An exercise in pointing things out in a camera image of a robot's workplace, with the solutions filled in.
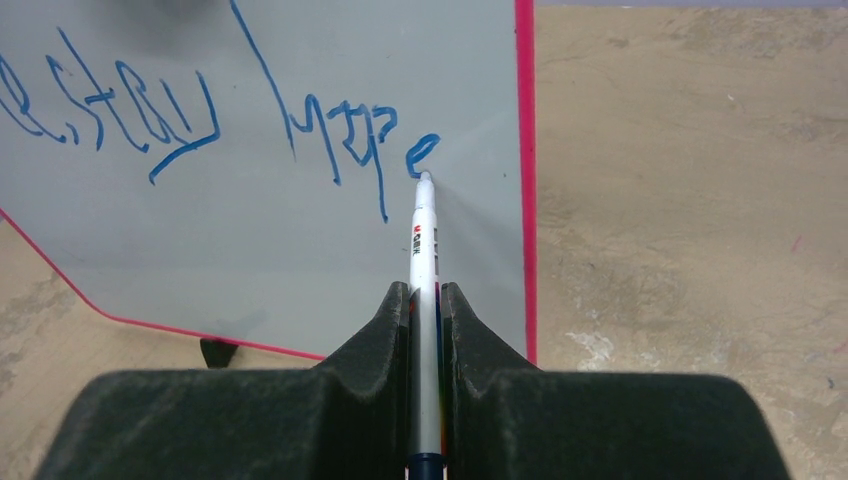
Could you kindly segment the white marker pen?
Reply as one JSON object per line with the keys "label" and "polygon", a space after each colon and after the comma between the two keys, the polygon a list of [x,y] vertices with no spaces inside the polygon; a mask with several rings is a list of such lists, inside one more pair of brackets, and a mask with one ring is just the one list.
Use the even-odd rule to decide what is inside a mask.
{"label": "white marker pen", "polygon": [[415,190],[410,242],[411,479],[442,479],[441,320],[435,185],[423,172]]}

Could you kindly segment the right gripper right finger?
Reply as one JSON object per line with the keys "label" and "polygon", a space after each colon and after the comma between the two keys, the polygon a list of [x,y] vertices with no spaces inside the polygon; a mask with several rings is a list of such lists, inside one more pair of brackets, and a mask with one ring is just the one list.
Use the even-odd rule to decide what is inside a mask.
{"label": "right gripper right finger", "polygon": [[441,292],[452,479],[786,479],[756,402],[717,375],[545,371]]}

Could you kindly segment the red framed whiteboard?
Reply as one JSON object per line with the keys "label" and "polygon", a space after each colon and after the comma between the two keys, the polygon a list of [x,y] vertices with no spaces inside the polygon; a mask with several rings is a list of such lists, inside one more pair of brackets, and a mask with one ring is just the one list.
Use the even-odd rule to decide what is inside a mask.
{"label": "red framed whiteboard", "polygon": [[319,358],[408,276],[537,356],[530,1],[5,1],[1,214],[98,313]]}

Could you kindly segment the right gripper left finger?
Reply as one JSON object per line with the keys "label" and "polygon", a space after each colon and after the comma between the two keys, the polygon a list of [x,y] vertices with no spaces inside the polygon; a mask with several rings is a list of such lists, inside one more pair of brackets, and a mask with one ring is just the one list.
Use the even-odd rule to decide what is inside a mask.
{"label": "right gripper left finger", "polygon": [[309,369],[123,370],[91,380],[40,479],[401,479],[409,292]]}

